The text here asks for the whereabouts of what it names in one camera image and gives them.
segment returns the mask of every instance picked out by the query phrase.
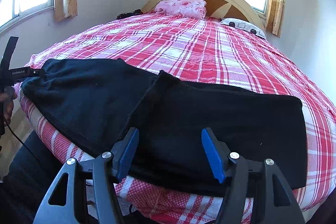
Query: black and white pillow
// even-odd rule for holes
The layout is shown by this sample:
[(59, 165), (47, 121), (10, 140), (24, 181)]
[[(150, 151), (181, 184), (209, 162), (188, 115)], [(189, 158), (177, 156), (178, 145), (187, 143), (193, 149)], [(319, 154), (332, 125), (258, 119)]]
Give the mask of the black and white pillow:
[(237, 29), (250, 32), (256, 35), (257, 37), (261, 37), (266, 40), (266, 35), (263, 32), (263, 30), (261, 30), (256, 25), (250, 22), (247, 22), (245, 20), (241, 20), (237, 18), (222, 18), (222, 21), (220, 22), (220, 24), (228, 25), (228, 26), (231, 26)]

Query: plaid bedspread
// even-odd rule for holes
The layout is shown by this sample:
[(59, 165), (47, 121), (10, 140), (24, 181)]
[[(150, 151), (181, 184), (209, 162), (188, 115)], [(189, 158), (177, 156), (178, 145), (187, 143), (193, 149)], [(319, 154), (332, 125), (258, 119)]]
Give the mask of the plaid bedspread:
[[(181, 80), (296, 96), (303, 103), (308, 175), (306, 187), (294, 194), (304, 211), (335, 188), (336, 107), (293, 62), (261, 38), (214, 19), (146, 14), (92, 27), (33, 55), (28, 65), (40, 68), (49, 58), (122, 58), (135, 67), (156, 74), (164, 70)], [(20, 94), (20, 85), (16, 92)], [(21, 94), (19, 98), (38, 136), (61, 162), (70, 157), (92, 159), (59, 133), (27, 97)], [(164, 189), (130, 176), (115, 185), (115, 190), (143, 215), (168, 224), (213, 220), (222, 201)], [(246, 199), (243, 223), (251, 218), (252, 204), (252, 199)]]

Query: pillow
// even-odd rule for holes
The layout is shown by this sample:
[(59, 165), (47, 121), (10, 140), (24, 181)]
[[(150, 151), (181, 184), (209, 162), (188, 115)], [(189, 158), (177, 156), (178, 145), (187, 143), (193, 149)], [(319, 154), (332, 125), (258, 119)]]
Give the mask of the pillow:
[(253, 25), (250, 22), (237, 19), (237, 18), (222, 18), (222, 21), (220, 22), (220, 24), (228, 25), (228, 26), (231, 26), (237, 29), (250, 32), (256, 35), (257, 37), (261, 37), (266, 40), (266, 35), (264, 34), (264, 32), (260, 28), (258, 28), (256, 25)]
[(204, 19), (207, 10), (204, 0), (162, 0), (155, 7), (155, 12), (168, 15)]

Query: person's hand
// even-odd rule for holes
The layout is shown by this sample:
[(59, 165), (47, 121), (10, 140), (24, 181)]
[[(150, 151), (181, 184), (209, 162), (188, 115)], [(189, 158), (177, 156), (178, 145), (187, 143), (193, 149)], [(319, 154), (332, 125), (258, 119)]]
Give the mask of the person's hand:
[(11, 123), (11, 117), (13, 114), (14, 102), (13, 100), (16, 99), (16, 94), (14, 92), (14, 88), (11, 86), (7, 86), (5, 88), (4, 93), (0, 93), (0, 102), (3, 104), (3, 116), (6, 119), (7, 123)]

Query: silver screw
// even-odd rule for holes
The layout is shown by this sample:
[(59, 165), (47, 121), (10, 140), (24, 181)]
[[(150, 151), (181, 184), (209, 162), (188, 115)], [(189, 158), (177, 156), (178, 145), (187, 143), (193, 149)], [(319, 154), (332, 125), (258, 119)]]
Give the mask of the silver screw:
[(101, 154), (101, 156), (104, 158), (104, 159), (108, 159), (109, 157), (112, 156), (111, 152), (104, 152), (103, 154)]
[(266, 162), (267, 165), (273, 165), (274, 164), (274, 160), (272, 160), (272, 159), (266, 159), (265, 162)]
[(75, 162), (76, 162), (76, 160), (75, 160), (74, 158), (70, 158), (70, 159), (67, 160), (67, 164), (68, 164), (68, 165), (72, 165), (72, 164), (74, 164)]
[(232, 159), (238, 159), (239, 158), (239, 154), (237, 152), (231, 152), (230, 153), (230, 158), (232, 158)]

